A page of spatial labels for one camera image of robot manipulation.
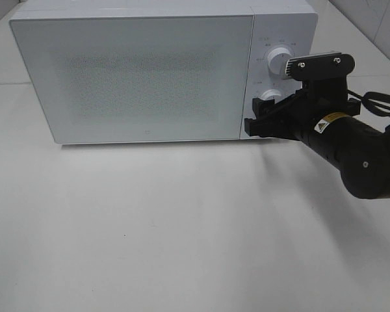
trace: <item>white microwave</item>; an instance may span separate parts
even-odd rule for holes
[[[305,0],[28,0],[10,20],[59,144],[250,138],[316,24]]]

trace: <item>power level knob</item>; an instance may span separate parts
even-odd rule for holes
[[[288,47],[275,47],[267,54],[269,70],[276,75],[280,75],[281,67],[292,57],[293,52]]]
[[[260,96],[259,99],[262,99],[263,101],[268,101],[270,99],[274,99],[274,101],[277,103],[278,101],[281,100],[282,97],[282,92],[277,89],[270,89],[265,92],[263,92]]]

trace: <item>warning label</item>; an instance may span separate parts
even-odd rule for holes
[[[348,115],[344,114],[343,112],[333,112],[332,114],[323,117],[323,119],[321,119],[315,126],[315,131],[318,133],[323,133],[331,123],[342,117],[348,117]]]

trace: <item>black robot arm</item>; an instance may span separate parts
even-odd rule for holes
[[[302,141],[340,170],[357,198],[390,198],[390,126],[382,133],[353,117],[361,104],[390,117],[390,107],[377,102],[390,103],[390,96],[349,91],[346,76],[354,66],[341,53],[292,58],[284,74],[303,87],[276,104],[253,99],[256,119],[245,119],[244,128],[250,136]]]

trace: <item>white table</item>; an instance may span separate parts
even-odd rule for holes
[[[390,311],[390,200],[298,142],[60,147],[5,45],[0,311]]]

